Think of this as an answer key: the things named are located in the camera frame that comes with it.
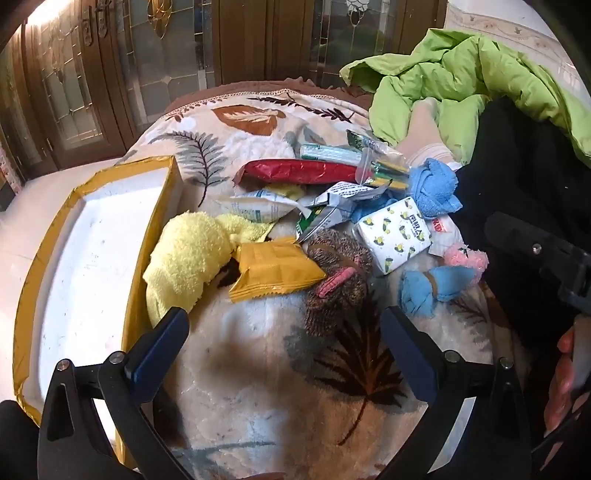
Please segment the person's right hand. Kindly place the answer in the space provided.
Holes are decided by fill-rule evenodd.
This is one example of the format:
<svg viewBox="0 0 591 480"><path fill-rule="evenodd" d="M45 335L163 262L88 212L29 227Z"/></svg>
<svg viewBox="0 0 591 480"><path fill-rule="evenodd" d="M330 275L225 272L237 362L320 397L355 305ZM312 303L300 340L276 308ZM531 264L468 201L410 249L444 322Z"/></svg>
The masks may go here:
<svg viewBox="0 0 591 480"><path fill-rule="evenodd" d="M549 400L544 411L546 434L554 431L572 407L571 392L574 381L572 354L574 329L569 329L558 341L561 357L549 389Z"/></svg>

